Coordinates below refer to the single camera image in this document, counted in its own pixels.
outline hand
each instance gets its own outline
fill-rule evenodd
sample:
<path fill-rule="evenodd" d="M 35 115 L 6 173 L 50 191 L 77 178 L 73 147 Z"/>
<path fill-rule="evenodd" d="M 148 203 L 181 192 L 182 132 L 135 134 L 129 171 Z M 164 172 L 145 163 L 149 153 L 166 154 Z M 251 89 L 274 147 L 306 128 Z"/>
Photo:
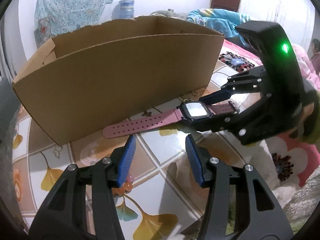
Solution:
<path fill-rule="evenodd" d="M 292 129 L 290 129 L 290 130 L 288 130 L 288 131 L 286 131 L 284 134 L 289 136 L 291 133 L 293 133 L 295 130 L 297 130 L 299 124 L 303 124 L 305 122 L 305 120 L 312 114 L 314 108 L 315 108 L 315 103 L 311 103 L 311 104 L 305 106 L 302 109 L 302 115 L 300 117 L 300 120 L 299 120 L 297 126 L 292 128 Z"/>

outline orange bead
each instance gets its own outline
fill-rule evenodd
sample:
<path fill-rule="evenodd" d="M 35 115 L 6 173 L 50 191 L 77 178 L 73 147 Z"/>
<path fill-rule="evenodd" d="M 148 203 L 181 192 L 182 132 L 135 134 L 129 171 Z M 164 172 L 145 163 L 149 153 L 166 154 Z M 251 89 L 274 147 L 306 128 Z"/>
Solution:
<path fill-rule="evenodd" d="M 131 191 L 133 186 L 132 186 L 132 183 L 131 182 L 125 182 L 122 186 L 122 188 L 125 190 L 125 191 Z"/>
<path fill-rule="evenodd" d="M 118 194 L 118 195 L 120 195 L 120 196 L 122 196 L 123 194 L 124 194 L 124 189 L 123 189 L 123 187 L 121 187 L 121 188 L 112 188 L 111 189 L 112 190 L 112 193 L 113 194 Z"/>

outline pink watch strap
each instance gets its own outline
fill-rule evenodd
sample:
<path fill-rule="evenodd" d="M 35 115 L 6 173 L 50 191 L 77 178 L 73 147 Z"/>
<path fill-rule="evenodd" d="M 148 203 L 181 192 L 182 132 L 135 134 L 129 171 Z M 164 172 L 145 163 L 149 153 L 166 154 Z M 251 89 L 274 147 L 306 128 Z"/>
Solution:
<path fill-rule="evenodd" d="M 210 110 L 212 110 L 215 114 L 226 114 L 237 111 L 236 107 L 233 105 L 231 101 L 229 101 L 228 104 L 211 105 L 207 107 Z"/>
<path fill-rule="evenodd" d="M 109 125 L 102 130 L 102 134 L 105 138 L 124 136 L 179 122 L 181 118 L 180 109 L 173 109 L 162 114 Z"/>

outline person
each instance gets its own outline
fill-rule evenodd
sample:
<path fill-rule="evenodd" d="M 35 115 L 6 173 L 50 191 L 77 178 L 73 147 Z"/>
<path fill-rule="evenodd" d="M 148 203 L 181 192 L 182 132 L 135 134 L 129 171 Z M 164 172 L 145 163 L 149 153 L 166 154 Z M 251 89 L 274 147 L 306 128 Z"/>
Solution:
<path fill-rule="evenodd" d="M 311 57 L 311 63 L 316 70 L 316 74 L 319 75 L 320 72 L 320 41 L 318 39 L 313 39 L 311 42 L 311 48 L 313 56 Z"/>

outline blue water bottle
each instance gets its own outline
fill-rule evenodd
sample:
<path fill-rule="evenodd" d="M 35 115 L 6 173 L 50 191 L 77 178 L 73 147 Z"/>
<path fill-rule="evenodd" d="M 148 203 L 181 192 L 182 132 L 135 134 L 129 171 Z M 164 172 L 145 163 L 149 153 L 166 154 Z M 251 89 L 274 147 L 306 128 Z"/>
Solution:
<path fill-rule="evenodd" d="M 120 19 L 134 18 L 134 0 L 121 0 L 120 3 Z"/>

